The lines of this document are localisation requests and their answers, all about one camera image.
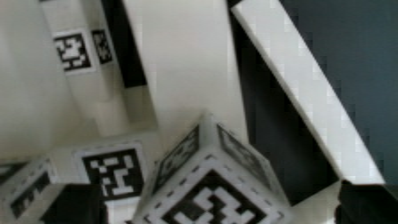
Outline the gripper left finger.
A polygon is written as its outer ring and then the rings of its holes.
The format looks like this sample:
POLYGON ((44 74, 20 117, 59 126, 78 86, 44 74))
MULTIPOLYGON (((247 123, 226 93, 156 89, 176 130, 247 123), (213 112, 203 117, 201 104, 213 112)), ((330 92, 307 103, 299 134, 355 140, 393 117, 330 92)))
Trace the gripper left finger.
POLYGON ((39 184, 16 199, 16 224, 108 224, 101 187, 39 184))

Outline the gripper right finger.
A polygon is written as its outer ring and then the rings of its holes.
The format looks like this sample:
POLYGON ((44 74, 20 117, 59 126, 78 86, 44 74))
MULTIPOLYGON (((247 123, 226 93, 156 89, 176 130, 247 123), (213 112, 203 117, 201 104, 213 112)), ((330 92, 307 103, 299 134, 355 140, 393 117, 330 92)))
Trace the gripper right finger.
POLYGON ((398 185, 341 182, 334 224, 398 224, 398 185))

